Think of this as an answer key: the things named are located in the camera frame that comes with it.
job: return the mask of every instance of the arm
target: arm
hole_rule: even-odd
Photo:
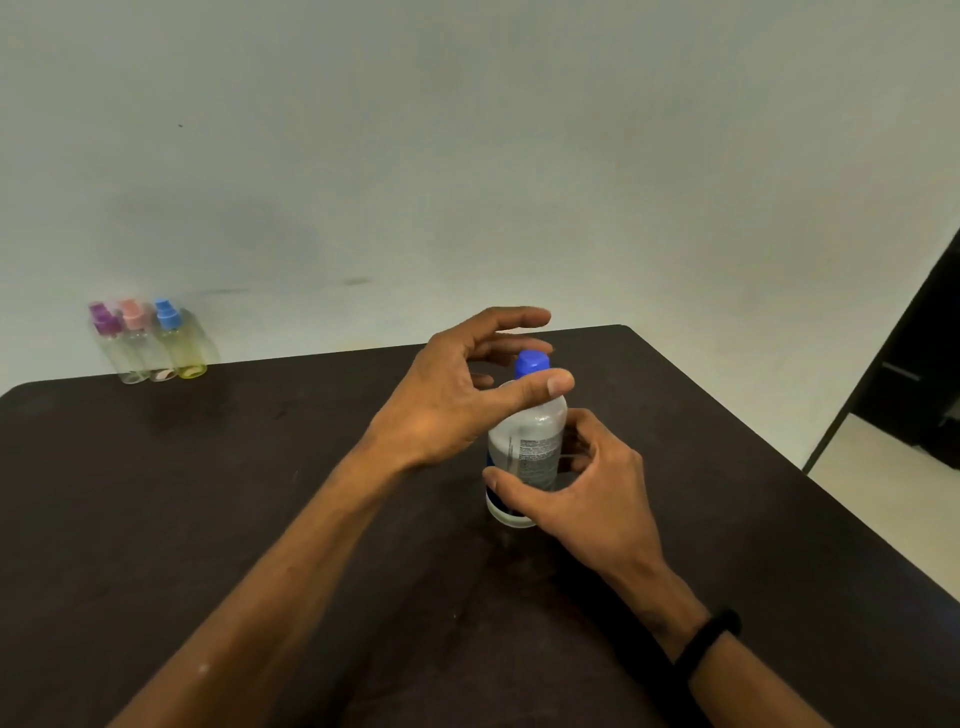
[[[570,467],[580,476],[565,490],[545,493],[497,468],[484,470],[484,478],[507,505],[597,571],[675,661],[709,612],[663,560],[643,461],[587,410],[571,409],[567,426]],[[690,690],[719,728],[828,725],[729,633],[708,650],[690,679]]]
[[[522,334],[497,333],[549,320],[542,308],[488,309],[434,336],[357,447],[112,728],[263,725],[357,541],[403,476],[573,387],[569,372],[547,370],[480,391],[492,378],[468,369],[471,359],[506,364],[523,349],[552,351]]]

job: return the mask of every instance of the blue bottle cap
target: blue bottle cap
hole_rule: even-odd
[[[516,364],[514,365],[514,378],[520,379],[522,376],[531,375],[533,372],[539,372],[541,369],[549,368],[549,356],[534,349],[526,349],[520,352],[516,357]]]
[[[160,328],[180,328],[183,326],[183,317],[177,311],[177,307],[167,299],[157,299],[154,301],[156,309],[156,319],[160,323]]]

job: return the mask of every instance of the dark wooden table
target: dark wooden table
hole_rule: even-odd
[[[627,328],[545,335],[644,453],[674,568],[838,726],[955,726],[960,605]],[[0,399],[0,725],[104,724],[281,533],[418,347],[34,382]],[[649,638],[536,529],[484,445],[406,483],[278,725],[682,724]]]

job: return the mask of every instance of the tiled floor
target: tiled floor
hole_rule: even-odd
[[[960,599],[960,471],[850,415],[810,477]]]

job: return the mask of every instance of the transparent bottle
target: transparent bottle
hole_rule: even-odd
[[[120,381],[124,384],[145,381],[150,372],[140,354],[127,342],[120,318],[105,303],[91,303],[89,309],[93,328],[97,332],[97,343]]]
[[[167,381],[177,376],[170,355],[148,331],[150,318],[143,306],[136,299],[124,299],[120,302],[120,311],[127,329],[125,338],[147,365],[150,381]]]
[[[200,347],[183,325],[183,317],[177,308],[166,299],[154,302],[156,320],[156,340],[170,354],[177,376],[182,379],[194,379],[206,372],[204,357]]]
[[[515,377],[550,368],[550,357],[533,350],[520,352]],[[557,482],[566,426],[566,400],[557,397],[537,407],[511,415],[488,433],[487,465],[516,475],[527,485],[552,491]],[[490,488],[487,508],[494,518],[513,528],[529,528],[534,522],[508,507]]]

